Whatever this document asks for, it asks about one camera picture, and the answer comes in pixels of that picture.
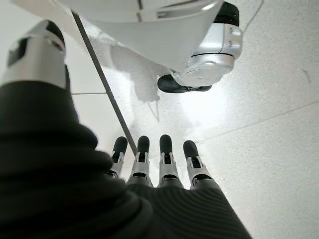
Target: robot finger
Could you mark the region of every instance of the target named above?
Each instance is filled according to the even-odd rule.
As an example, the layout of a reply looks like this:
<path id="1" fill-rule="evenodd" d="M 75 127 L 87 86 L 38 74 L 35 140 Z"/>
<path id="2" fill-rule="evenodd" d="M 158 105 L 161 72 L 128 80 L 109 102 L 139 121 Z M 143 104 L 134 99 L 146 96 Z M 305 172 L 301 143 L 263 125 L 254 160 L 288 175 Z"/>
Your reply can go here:
<path id="1" fill-rule="evenodd" d="M 112 168 L 107 172 L 107 174 L 111 175 L 113 178 L 119 178 L 121 176 L 127 146 L 128 141 L 124 137 L 118 137 L 114 143 L 111 154 L 113 165 Z"/>
<path id="2" fill-rule="evenodd" d="M 183 149 L 187 161 L 190 189 L 214 188 L 220 190 L 218 184 L 210 176 L 205 164 L 202 163 L 196 144 L 188 140 L 184 143 Z"/>
<path id="3" fill-rule="evenodd" d="M 149 161 L 150 140 L 141 136 L 138 141 L 138 152 L 135 156 L 131 175 L 127 184 L 143 184 L 152 187 Z"/>
<path id="4" fill-rule="evenodd" d="M 184 188 L 180 182 L 176 163 L 172 152 L 172 142 L 168 135 L 162 135 L 159 140 L 159 185 L 158 187 L 174 186 Z"/>

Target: black stripe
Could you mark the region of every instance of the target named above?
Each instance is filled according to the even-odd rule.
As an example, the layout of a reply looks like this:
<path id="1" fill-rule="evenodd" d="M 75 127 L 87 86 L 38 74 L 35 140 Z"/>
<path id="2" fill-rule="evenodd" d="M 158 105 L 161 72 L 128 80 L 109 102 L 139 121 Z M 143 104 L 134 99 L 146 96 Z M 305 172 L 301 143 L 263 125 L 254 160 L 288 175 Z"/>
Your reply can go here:
<path id="1" fill-rule="evenodd" d="M 118 117 L 118 119 L 120 121 L 120 124 L 121 124 L 121 126 L 123 128 L 124 134 L 125 134 L 128 142 L 130 144 L 130 147 L 132 148 L 132 151 L 133 151 L 133 153 L 135 155 L 137 153 L 136 145 L 135 145 L 134 140 L 132 138 L 132 135 L 131 135 L 131 133 L 129 131 L 129 128 L 127 127 L 127 125 L 125 123 L 125 120 L 124 120 L 124 118 L 122 116 L 120 108 L 119 108 L 119 106 L 118 106 L 118 104 L 117 104 L 117 102 L 116 102 L 116 100 L 114 98 L 114 95 L 112 93 L 110 85 L 109 85 L 108 81 L 106 80 L 106 77 L 105 77 L 105 75 L 103 73 L 103 70 L 102 70 L 102 67 L 101 67 L 101 65 L 99 63 L 99 60 L 98 60 L 98 58 L 97 58 L 97 56 L 96 56 L 96 54 L 94 52 L 94 49 L 93 49 L 92 44 L 91 44 L 91 42 L 89 40 L 89 37 L 87 36 L 87 34 L 85 32 L 85 29 L 83 27 L 81 19 L 80 19 L 78 14 L 76 14 L 74 12 L 72 12 L 72 14 L 73 14 L 75 22 L 76 22 L 76 24 L 77 24 L 77 26 L 78 26 L 78 28 L 80 30 L 80 33 L 82 35 L 82 38 L 83 38 L 84 43 L 86 45 L 86 48 L 88 49 L 88 51 L 90 53 L 90 56 L 91 56 L 92 61 L 93 61 L 94 65 L 95 65 L 95 68 L 96 68 L 96 70 L 97 70 L 97 72 L 98 72 L 98 74 L 99 74 L 99 76 L 101 78 L 101 81 L 102 81 L 102 84 L 104 86 L 104 89 L 105 89 L 106 93 L 108 94 L 109 99 L 111 101 L 111 104 L 113 106 L 113 109 L 114 109 L 114 111 L 115 111 L 115 113 L 116 113 L 116 115 L 117 115 L 117 117 Z"/>

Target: black rubber base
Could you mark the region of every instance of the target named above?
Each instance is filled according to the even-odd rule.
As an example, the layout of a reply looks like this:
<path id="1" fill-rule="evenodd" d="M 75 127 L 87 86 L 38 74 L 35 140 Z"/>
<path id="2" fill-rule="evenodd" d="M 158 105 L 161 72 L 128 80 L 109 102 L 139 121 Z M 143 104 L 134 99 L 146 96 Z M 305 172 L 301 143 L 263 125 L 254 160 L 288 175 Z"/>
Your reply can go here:
<path id="1" fill-rule="evenodd" d="M 171 75 L 164 75 L 159 78 L 158 87 L 166 93 L 185 93 L 192 91 L 208 91 L 211 86 L 191 87 L 179 85 Z"/>

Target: black fingertip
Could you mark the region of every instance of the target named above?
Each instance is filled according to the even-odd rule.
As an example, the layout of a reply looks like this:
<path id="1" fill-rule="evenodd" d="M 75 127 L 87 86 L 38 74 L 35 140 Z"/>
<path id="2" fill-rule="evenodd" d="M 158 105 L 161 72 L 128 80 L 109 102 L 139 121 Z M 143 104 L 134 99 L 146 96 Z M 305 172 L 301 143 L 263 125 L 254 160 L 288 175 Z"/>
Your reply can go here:
<path id="1" fill-rule="evenodd" d="M 113 151 L 115 151 L 116 153 L 122 152 L 123 154 L 125 154 L 127 146 L 128 140 L 122 136 L 118 137 L 114 143 Z"/>
<path id="2" fill-rule="evenodd" d="M 173 152 L 171 138 L 167 134 L 164 134 L 160 137 L 159 146 L 160 153 L 167 154 Z"/>
<path id="3" fill-rule="evenodd" d="M 188 159 L 189 157 L 196 158 L 197 156 L 199 156 L 196 144 L 191 140 L 188 140 L 184 143 L 183 149 L 186 159 Z"/>
<path id="4" fill-rule="evenodd" d="M 146 136 L 141 136 L 138 141 L 138 152 L 148 153 L 150 149 L 150 140 Z"/>
<path id="5" fill-rule="evenodd" d="M 56 35 L 58 38 L 60 38 L 60 40 L 63 42 L 64 46 L 65 46 L 65 41 L 64 41 L 64 37 L 63 34 L 60 30 L 60 28 L 53 22 L 50 20 L 47 20 L 47 26 L 46 29 L 50 32 L 52 32 L 54 35 Z"/>

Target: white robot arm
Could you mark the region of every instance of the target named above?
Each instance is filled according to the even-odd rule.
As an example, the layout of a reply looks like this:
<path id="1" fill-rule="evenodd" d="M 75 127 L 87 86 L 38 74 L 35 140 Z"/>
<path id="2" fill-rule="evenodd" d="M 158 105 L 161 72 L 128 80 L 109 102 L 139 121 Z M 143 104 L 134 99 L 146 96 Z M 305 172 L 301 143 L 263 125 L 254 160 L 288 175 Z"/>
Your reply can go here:
<path id="1" fill-rule="evenodd" d="M 57 0 L 127 48 L 169 68 L 169 93 L 207 91 L 242 50 L 236 6 L 222 0 Z"/>

